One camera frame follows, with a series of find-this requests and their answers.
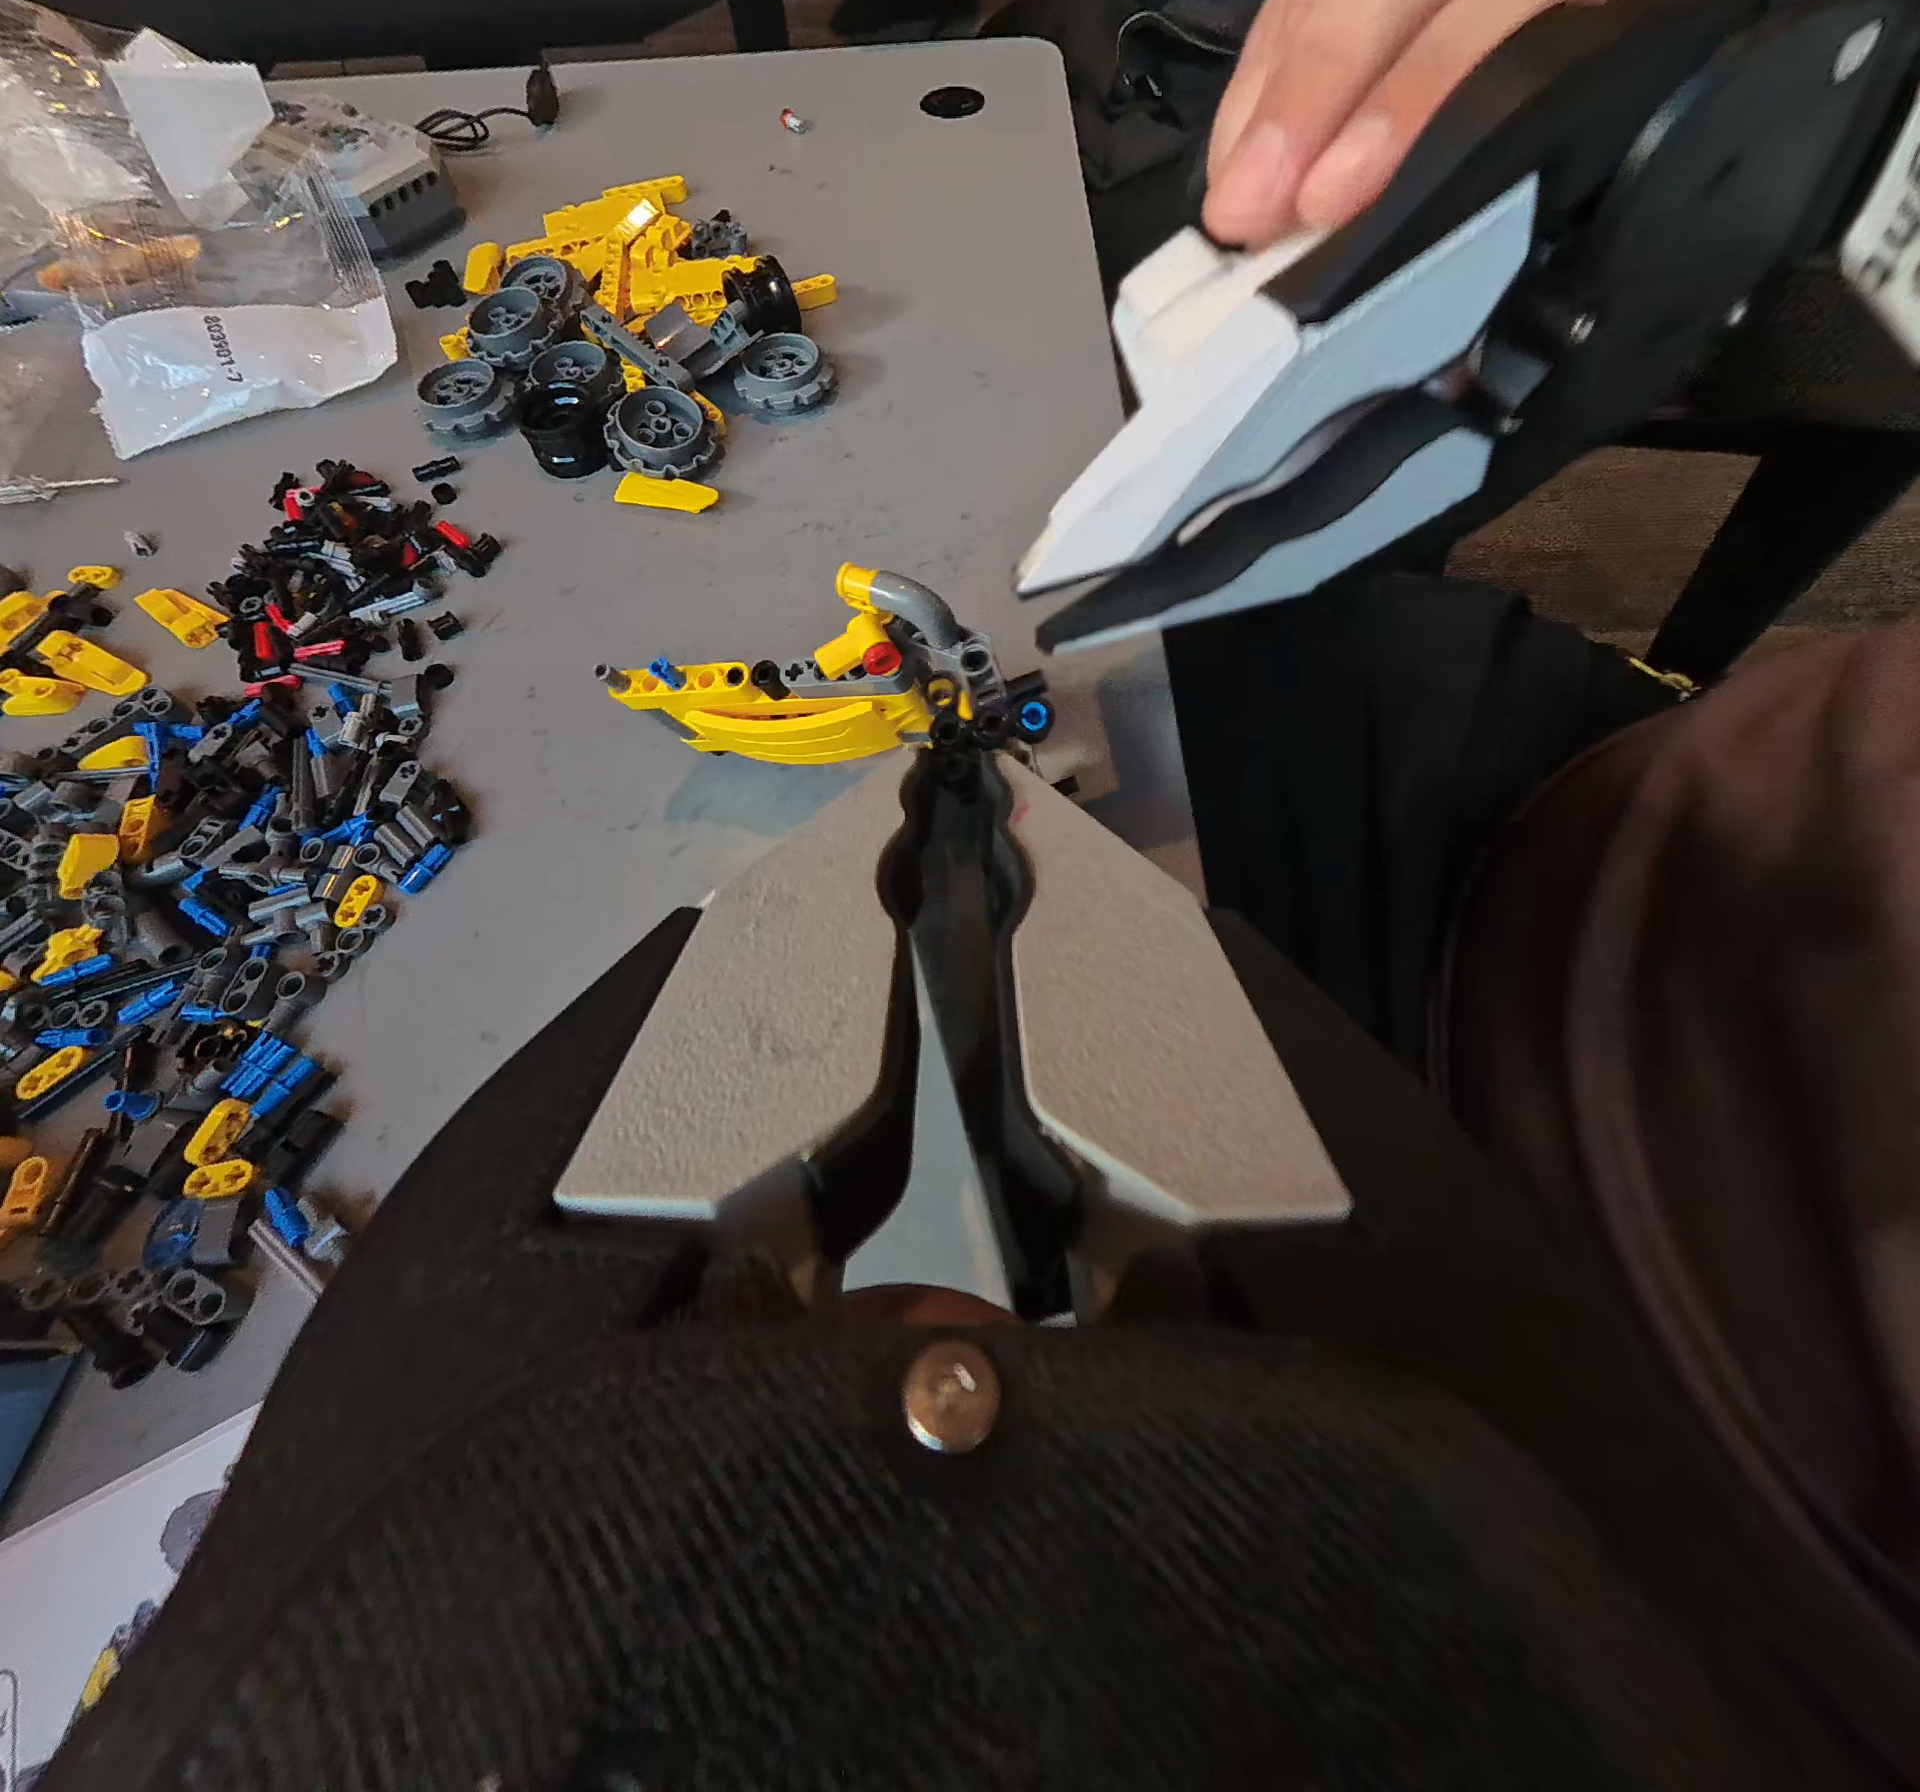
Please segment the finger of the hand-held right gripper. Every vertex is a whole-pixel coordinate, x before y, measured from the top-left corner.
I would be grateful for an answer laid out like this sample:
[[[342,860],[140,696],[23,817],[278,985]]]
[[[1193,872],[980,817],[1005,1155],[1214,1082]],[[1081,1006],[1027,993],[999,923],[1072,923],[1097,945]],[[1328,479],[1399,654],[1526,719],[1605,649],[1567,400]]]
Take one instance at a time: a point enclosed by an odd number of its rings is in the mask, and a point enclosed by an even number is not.
[[[1276,277],[1334,229],[1276,249],[1209,249],[1170,229],[1112,295],[1112,346],[1134,419],[1045,509],[1014,560],[1014,599],[1141,569],[1209,503],[1276,486],[1276,472],[1343,414],[1457,369],[1534,255],[1538,173],[1450,228],[1407,270],[1310,321]]]
[[[1424,391],[1379,395],[1283,486],[1214,491],[1166,549],[1045,615],[1040,649],[1294,608],[1472,503],[1488,464],[1496,436],[1472,414]]]

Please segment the black backpack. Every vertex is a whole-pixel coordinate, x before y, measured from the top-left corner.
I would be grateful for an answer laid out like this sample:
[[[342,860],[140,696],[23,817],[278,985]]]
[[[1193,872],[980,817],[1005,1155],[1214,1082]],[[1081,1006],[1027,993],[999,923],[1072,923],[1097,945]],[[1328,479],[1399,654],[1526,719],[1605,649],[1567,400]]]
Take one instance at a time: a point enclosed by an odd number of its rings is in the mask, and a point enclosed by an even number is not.
[[[1265,0],[1069,0],[1061,24],[1093,193],[1193,163]]]

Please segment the crumpled clear plastic bag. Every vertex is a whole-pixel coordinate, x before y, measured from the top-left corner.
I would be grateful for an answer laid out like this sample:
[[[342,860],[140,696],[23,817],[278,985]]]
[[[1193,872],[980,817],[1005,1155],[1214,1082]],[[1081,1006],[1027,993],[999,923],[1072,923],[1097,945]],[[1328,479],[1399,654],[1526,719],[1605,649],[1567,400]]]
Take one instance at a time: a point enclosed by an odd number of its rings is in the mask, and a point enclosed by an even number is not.
[[[118,464],[97,425],[84,337],[64,321],[8,317],[0,327],[0,509],[102,491]]]
[[[328,147],[244,58],[0,0],[0,295],[84,327],[382,295]]]

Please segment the pile of blue grey brick parts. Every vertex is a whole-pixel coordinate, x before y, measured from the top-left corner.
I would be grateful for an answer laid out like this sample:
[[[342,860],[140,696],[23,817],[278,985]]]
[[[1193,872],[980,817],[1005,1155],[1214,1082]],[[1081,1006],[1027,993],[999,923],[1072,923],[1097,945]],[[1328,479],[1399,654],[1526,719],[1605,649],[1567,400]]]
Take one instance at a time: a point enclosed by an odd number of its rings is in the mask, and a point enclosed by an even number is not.
[[[342,1136],[315,1006],[471,833],[421,677],[131,684],[8,758],[8,1348],[115,1390],[212,1366],[244,1259],[339,1256],[306,1175]]]

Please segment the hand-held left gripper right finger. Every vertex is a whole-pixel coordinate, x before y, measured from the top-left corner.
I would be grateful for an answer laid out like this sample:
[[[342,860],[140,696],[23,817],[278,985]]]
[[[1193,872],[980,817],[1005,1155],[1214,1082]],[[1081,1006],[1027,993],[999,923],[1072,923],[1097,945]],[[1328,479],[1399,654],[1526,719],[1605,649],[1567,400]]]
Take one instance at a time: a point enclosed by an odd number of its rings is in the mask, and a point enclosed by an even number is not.
[[[1350,1221],[1201,903],[991,758],[991,1013],[1014,1175],[1069,1267]]]

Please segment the yellow curved panel assembly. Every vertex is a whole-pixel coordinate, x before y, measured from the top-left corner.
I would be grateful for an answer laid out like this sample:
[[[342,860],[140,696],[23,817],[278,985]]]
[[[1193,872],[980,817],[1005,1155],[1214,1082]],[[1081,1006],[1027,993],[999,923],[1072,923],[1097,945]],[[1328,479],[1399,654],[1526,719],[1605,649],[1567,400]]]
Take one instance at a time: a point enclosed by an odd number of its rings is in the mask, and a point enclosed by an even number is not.
[[[816,654],[799,654],[799,665],[653,654],[624,675],[594,665],[594,684],[617,711],[666,719],[695,758],[744,758],[744,762],[791,762],[791,768],[923,744],[923,734],[934,734],[934,705],[918,677],[905,677],[905,675],[818,677]]]

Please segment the yellow black brick vehicle model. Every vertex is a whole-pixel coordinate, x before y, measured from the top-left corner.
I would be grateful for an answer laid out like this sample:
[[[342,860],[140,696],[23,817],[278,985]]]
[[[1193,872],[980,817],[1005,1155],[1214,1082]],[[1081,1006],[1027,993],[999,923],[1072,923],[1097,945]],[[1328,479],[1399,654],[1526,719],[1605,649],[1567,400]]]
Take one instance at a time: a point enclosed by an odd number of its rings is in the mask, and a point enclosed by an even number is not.
[[[877,631],[905,677],[1005,677],[991,641],[950,615],[940,590],[885,569],[838,569],[838,599]],[[843,1294],[867,1301],[983,1301],[1014,1320],[1069,1318],[1069,1225],[1072,1175],[1045,1148],[1027,1055],[1005,940],[1031,903],[1031,860],[1014,860],[1014,776],[1045,776],[1014,758],[934,758],[905,768],[905,860],[885,865],[905,915],[918,1071],[905,1124],[905,1197],[855,1249]]]

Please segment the grey desk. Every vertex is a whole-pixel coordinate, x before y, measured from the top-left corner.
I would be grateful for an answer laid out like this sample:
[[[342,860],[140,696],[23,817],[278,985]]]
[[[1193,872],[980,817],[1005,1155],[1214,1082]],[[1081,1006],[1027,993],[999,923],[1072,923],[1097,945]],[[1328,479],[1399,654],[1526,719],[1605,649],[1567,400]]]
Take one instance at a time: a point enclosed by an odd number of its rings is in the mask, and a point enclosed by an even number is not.
[[[342,1136],[319,1155],[339,1212],[367,1221],[399,1175],[604,981],[666,915],[710,897],[860,768],[765,768],[686,758],[617,711],[594,665],[775,654],[843,631],[838,569],[934,582],[991,638],[1005,675],[1045,665],[1014,608],[1014,560],[1054,491],[1124,436],[1124,371],[1061,55],[1040,40],[580,58],[561,65],[561,126],[494,126],[459,157],[462,229],[536,239],[536,218],[617,180],[677,173],[686,212],[731,212],[791,277],[838,277],[816,337],[838,395],[816,419],[731,419],[710,515],[615,509],[615,479],[561,486],[526,436],[462,447],[459,522],[494,529],[488,582],[459,572],[451,696],[428,762],[471,800],[471,843],[399,915],[367,960],[315,1006]],[[34,479],[118,479],[8,509],[8,569],[61,582],[118,569],[115,649],[174,696],[235,696],[223,649],[182,649],[131,590],[192,590],[272,529],[272,486],[367,464],[414,486],[431,453],[421,371],[451,317],[399,295],[399,371],[319,414],[278,414],[131,464],[102,453],[90,378],[61,371],[28,436]],[[1061,734],[1045,776],[1141,843],[1187,886],[1193,830],[1158,641],[1045,665]],[[262,1403],[306,1301],[262,1267],[262,1301],[202,1375],[102,1390],[74,1375],[13,1480],[8,1531],[140,1471],[147,1456]]]

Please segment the small white label bag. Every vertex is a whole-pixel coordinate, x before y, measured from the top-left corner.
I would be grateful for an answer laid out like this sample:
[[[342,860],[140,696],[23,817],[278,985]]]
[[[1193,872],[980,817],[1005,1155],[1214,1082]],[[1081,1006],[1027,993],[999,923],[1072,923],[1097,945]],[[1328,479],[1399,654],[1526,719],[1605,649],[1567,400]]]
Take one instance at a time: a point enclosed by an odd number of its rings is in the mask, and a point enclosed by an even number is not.
[[[315,414],[399,369],[388,298],[358,304],[157,304],[84,327],[84,371],[118,464],[174,442]]]

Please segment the black connector with blue pin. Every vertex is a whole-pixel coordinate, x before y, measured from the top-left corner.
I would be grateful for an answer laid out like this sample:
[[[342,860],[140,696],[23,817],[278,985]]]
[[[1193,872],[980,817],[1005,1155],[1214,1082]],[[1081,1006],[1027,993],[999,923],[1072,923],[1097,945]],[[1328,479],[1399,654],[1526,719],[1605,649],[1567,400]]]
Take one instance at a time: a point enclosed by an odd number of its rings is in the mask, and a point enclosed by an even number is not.
[[[1031,762],[1054,734],[1054,684],[1045,675],[1014,677],[923,677],[923,744],[934,758],[1014,758]]]

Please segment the person's right hand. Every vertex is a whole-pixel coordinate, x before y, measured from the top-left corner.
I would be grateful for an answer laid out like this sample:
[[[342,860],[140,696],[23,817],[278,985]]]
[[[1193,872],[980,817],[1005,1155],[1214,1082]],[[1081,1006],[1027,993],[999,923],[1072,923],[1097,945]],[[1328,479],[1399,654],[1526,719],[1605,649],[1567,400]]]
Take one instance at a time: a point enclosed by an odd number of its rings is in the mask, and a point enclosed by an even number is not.
[[[1201,229],[1276,249],[1350,228],[1450,87],[1544,5],[1600,0],[1265,0],[1214,99]]]

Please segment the cluster of yellow curved panels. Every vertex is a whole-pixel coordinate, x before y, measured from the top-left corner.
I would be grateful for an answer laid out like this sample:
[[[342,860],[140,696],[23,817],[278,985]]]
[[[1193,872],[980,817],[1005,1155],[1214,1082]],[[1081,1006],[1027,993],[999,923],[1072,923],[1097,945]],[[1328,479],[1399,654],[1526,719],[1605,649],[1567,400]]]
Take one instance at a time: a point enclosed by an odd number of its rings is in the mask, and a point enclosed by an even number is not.
[[[0,569],[0,719],[74,719],[84,705],[131,705],[147,675],[115,638],[118,569],[84,560],[61,582]]]

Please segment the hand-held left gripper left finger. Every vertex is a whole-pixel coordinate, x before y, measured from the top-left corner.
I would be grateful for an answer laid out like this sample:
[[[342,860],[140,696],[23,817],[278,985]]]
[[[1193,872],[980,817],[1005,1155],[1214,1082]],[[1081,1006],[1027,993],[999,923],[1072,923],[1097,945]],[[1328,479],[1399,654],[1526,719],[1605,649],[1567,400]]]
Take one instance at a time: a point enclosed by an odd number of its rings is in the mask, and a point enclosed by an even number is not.
[[[634,1020],[553,1205],[843,1259],[913,1190],[913,762],[725,881]]]

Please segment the person's brown sweater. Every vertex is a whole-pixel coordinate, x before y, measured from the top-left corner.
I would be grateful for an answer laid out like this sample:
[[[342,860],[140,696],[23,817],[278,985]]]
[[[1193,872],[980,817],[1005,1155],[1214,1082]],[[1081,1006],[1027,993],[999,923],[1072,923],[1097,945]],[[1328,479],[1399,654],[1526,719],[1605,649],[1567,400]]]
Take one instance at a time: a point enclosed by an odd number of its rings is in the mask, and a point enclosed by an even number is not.
[[[1793,1531],[1915,1606],[1915,615],[1578,758],[1472,865],[1436,1078]]]

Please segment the grey motor block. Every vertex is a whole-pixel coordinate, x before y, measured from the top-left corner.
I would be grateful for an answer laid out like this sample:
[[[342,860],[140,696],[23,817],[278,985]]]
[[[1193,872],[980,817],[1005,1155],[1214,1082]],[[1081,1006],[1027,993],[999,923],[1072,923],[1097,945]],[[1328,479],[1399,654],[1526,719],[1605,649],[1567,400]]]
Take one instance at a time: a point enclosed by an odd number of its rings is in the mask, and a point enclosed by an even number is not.
[[[462,229],[431,137],[342,115],[319,126],[319,157],[375,263],[414,263]]]

